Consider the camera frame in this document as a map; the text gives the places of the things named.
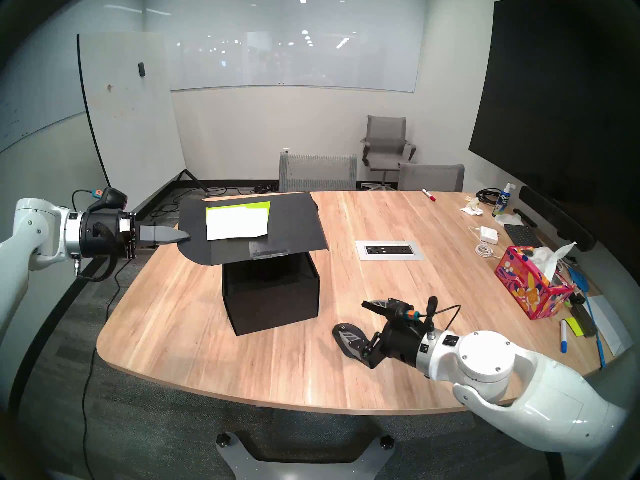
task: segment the floor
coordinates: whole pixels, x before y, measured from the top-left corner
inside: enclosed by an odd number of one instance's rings
[[[229,190],[226,195],[234,194]],[[191,191],[183,199],[201,196],[201,191]],[[178,216],[168,213],[156,222],[173,225]],[[120,273],[116,300],[152,254],[139,252]],[[89,284],[76,298],[42,351],[18,413],[25,442],[42,463],[83,479],[89,475],[81,447],[82,392],[105,308],[116,289],[112,277]],[[87,452],[96,480],[233,479],[215,448],[222,431],[236,433],[258,459],[311,462],[354,460],[376,435],[388,433],[396,448],[379,480],[549,478],[542,452],[471,412],[362,417],[258,408],[138,379],[112,369],[99,356],[86,412]]]

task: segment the wooden table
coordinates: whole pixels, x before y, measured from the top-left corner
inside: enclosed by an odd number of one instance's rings
[[[593,339],[569,331],[568,353],[560,352],[558,322],[566,312],[529,320],[494,275],[499,260],[476,255],[468,226],[495,227],[490,208],[469,216],[460,211],[466,194],[433,194],[435,202],[417,191],[312,193],[329,246],[311,253],[320,274],[319,315],[241,337],[222,302],[221,267],[191,262],[175,244],[160,246],[102,329],[98,354],[153,382],[265,407],[363,415],[460,411],[450,383],[397,360],[367,369],[346,358],[331,334],[340,322],[369,337],[382,330],[385,318],[360,307],[362,300],[393,297],[422,311],[435,295],[439,307],[462,304],[451,326],[457,334],[495,330],[583,375],[598,369]],[[360,261],[356,239],[413,240],[425,259]],[[507,245],[503,230],[494,249],[501,256]],[[449,313],[434,321],[444,328]],[[519,392],[512,378],[504,402]]]

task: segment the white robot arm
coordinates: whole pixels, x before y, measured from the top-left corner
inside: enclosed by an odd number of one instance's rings
[[[85,212],[74,212],[35,198],[20,199],[15,206],[13,233],[0,242],[0,344],[28,283],[28,271],[72,259],[75,274],[81,258],[109,257],[107,269],[91,282],[107,279],[118,258],[135,257],[136,246],[167,244],[189,238],[171,227],[137,225],[135,214],[123,211],[127,197],[107,187],[99,201]]]
[[[590,455],[605,446],[625,420],[624,409],[602,399],[578,372],[543,354],[493,331],[460,337],[436,329],[434,296],[426,315],[392,298],[362,305],[385,316],[387,323],[371,341],[353,325],[336,325],[333,337],[346,356],[370,368],[386,357],[395,358],[432,380],[453,382],[461,404],[526,446]],[[522,394],[511,406],[498,406],[512,372],[520,378]]]

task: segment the television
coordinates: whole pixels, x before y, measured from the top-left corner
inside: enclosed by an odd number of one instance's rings
[[[640,284],[640,72],[619,39],[584,0],[496,1],[469,150],[526,184],[533,209],[543,200],[575,221]]]

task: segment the mesh chair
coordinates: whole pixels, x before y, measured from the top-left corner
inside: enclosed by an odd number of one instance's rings
[[[280,153],[282,193],[296,191],[354,191],[356,189],[357,155],[312,156]]]
[[[367,118],[367,137],[360,141],[364,143],[362,161],[372,172],[382,172],[382,182],[370,190],[393,190],[385,184],[387,172],[399,172],[400,163],[410,161],[415,153],[415,145],[405,139],[407,119],[373,115]],[[405,146],[411,148],[409,158],[404,157]]]
[[[465,166],[459,165],[421,165],[414,163],[400,164],[398,178],[399,191],[462,192],[465,180]]]

